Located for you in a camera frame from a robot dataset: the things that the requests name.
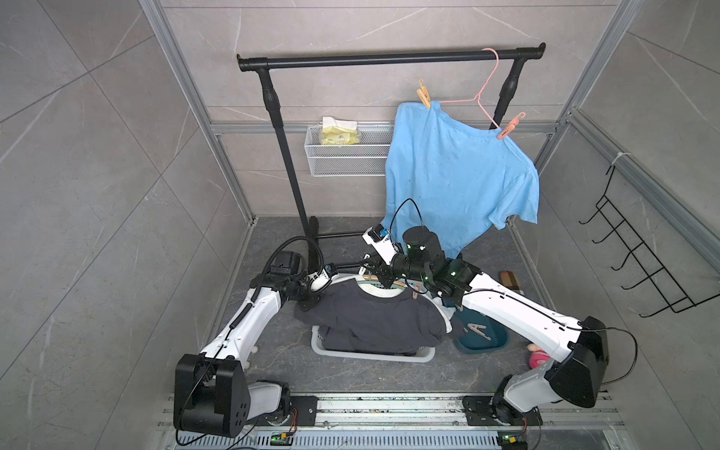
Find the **light blue t-shirt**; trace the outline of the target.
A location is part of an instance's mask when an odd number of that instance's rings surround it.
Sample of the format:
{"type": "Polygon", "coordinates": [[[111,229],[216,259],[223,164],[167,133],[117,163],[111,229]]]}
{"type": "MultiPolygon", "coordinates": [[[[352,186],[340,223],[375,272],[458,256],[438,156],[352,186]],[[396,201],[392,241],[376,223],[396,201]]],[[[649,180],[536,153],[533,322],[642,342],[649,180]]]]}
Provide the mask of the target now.
{"type": "Polygon", "coordinates": [[[382,225],[394,241],[414,226],[437,234],[455,258],[489,228],[517,216],[536,223],[539,177],[534,163],[500,129],[465,125],[435,102],[399,105],[385,164],[382,225]]]}

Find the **pink wire hanger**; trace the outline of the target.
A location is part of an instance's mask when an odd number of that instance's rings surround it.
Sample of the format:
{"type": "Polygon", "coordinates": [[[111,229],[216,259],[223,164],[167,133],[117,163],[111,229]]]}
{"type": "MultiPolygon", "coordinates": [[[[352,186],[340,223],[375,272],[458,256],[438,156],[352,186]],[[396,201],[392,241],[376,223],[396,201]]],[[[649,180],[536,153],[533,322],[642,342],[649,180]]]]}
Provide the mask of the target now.
{"type": "Polygon", "coordinates": [[[494,55],[495,63],[494,63],[494,67],[493,67],[492,71],[489,73],[489,75],[487,75],[485,82],[482,84],[482,86],[480,87],[478,92],[471,99],[442,100],[441,104],[475,103],[481,109],[483,114],[485,114],[485,116],[487,116],[487,118],[489,118],[491,125],[493,125],[496,129],[498,129],[500,127],[500,125],[498,124],[497,120],[494,119],[493,116],[483,106],[482,96],[483,96],[484,91],[486,90],[488,84],[491,82],[493,76],[495,75],[495,73],[499,67],[500,56],[499,56],[498,52],[491,47],[483,48],[482,51],[483,52],[491,52],[494,55]]]}

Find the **dark grey garment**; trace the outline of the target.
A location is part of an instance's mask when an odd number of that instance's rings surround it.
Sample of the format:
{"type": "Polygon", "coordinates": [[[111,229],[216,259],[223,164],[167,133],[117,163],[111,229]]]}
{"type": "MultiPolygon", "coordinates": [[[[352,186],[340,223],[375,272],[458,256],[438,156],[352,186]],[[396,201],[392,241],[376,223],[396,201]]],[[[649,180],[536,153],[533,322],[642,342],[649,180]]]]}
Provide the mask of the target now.
{"type": "Polygon", "coordinates": [[[405,353],[452,339],[427,296],[414,299],[406,289],[394,298],[380,298],[362,291],[354,280],[332,284],[313,309],[296,306],[294,318],[320,326],[330,350],[405,353]]]}

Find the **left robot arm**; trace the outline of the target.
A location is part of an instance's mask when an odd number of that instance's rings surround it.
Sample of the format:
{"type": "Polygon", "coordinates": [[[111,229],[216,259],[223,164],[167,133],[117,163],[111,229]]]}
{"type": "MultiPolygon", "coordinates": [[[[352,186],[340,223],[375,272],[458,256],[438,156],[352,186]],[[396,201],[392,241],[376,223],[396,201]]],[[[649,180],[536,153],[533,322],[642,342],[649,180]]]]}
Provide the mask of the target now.
{"type": "Polygon", "coordinates": [[[283,421],[292,414],[285,382],[251,384],[249,357],[271,319],[288,301],[315,300],[330,285],[317,242],[295,236],[274,250],[219,335],[198,354],[184,354],[174,373],[177,432],[236,438],[249,421],[283,421]]]}

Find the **green plastic hanger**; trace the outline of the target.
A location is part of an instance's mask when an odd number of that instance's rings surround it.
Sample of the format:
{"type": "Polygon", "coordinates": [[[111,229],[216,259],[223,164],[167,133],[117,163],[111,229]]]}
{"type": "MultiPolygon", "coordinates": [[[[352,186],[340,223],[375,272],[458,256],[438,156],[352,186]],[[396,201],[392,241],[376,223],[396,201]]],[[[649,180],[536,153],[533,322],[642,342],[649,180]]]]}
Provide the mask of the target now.
{"type": "Polygon", "coordinates": [[[386,288],[380,285],[380,283],[376,280],[358,280],[357,285],[365,293],[380,298],[396,297],[406,290],[406,286],[404,284],[394,283],[391,287],[386,288]]]}

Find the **yellow clothespin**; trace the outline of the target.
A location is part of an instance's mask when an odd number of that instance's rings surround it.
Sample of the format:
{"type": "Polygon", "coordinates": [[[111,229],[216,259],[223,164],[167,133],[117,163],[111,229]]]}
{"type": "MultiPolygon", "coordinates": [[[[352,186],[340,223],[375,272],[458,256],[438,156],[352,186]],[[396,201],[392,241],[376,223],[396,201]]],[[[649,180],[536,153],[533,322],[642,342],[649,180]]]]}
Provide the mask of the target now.
{"type": "Polygon", "coordinates": [[[430,109],[431,108],[431,96],[429,95],[429,90],[428,90],[427,86],[425,86],[423,79],[419,79],[418,82],[419,82],[419,88],[418,88],[418,90],[416,90],[416,94],[420,98],[420,101],[422,102],[422,104],[427,109],[430,109]]]}

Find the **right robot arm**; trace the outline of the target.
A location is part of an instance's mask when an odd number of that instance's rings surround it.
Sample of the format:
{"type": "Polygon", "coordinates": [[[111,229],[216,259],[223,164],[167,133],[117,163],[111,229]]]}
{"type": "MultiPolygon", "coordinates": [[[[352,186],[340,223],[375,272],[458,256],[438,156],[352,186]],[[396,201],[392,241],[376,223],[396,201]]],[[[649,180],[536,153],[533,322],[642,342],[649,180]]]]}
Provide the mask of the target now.
{"type": "Polygon", "coordinates": [[[431,296],[486,315],[549,356],[539,367],[502,380],[490,401],[499,423],[513,425],[548,403],[596,406],[599,392],[609,383],[609,326],[593,316],[579,320],[547,309],[463,258],[448,258],[437,234],[425,224],[408,229],[400,242],[380,224],[368,228],[363,239],[375,251],[364,264],[384,287],[395,281],[419,282],[431,296]]]}

